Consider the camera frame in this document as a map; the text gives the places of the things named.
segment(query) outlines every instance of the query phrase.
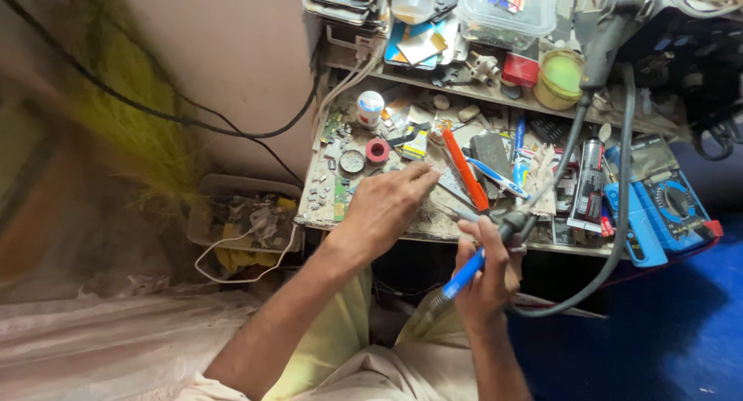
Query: person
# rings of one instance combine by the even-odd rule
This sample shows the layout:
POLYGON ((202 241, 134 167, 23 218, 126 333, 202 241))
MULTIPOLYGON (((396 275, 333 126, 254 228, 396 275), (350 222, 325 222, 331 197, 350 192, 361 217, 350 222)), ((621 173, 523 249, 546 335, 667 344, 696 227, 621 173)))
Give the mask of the person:
MULTIPOLYGON (((403 235, 438 178, 412 162, 362 180, 344 220, 179 401, 530 399, 503 312, 518 289, 522 255, 507 251, 487 216, 459 222, 485 247, 486 262, 455 307, 427 330, 415 330, 413 315, 392 349, 368 345, 369 265, 403 235)), ((520 245, 517 237, 510 244, 520 245)), ((475 248, 459 240, 457 269, 475 248)))

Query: orange pen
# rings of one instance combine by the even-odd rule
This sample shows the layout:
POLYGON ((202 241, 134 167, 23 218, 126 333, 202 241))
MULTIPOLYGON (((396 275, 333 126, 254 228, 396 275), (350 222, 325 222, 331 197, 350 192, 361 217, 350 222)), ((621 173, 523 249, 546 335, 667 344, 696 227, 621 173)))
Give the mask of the orange pen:
POLYGON ((467 162, 464 160, 464 154, 462 154, 462 150, 459 149, 457 140, 454 139, 454 134, 452 134, 451 130, 446 129, 441 133, 441 136, 447 144, 447 149, 449 149, 449 153, 452 156, 454 166, 457 168, 459 175, 464 180, 464 185, 467 186, 469 196, 472 197, 472 201, 475 203, 477 210, 480 212, 487 210, 490 208, 488 195, 485 194, 482 185, 475 180, 472 172, 469 171, 469 166, 467 166, 467 162))

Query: tape roll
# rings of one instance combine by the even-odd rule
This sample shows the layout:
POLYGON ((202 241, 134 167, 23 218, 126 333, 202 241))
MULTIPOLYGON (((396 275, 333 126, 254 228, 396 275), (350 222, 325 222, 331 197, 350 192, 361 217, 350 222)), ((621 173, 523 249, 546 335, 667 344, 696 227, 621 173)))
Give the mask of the tape roll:
POLYGON ((389 144, 383 139, 371 139, 366 143, 366 159, 371 165, 384 165, 389 158, 389 144))

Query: multimeter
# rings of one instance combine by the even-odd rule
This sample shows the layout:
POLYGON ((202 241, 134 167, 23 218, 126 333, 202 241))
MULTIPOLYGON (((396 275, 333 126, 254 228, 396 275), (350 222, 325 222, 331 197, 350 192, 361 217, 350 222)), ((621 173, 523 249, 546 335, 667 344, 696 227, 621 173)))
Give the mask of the multimeter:
POLYGON ((710 216, 682 171, 670 170, 633 182, 631 187, 666 253, 687 252, 711 240, 704 234, 710 216))

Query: stack of screens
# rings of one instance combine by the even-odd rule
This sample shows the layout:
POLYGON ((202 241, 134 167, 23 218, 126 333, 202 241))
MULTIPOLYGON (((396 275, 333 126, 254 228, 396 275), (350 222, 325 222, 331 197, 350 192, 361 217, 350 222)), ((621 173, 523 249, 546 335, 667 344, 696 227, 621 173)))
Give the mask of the stack of screens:
POLYGON ((371 39, 384 33, 389 23, 387 0, 307 0, 305 9, 321 16, 334 36, 343 38, 358 35, 371 39))

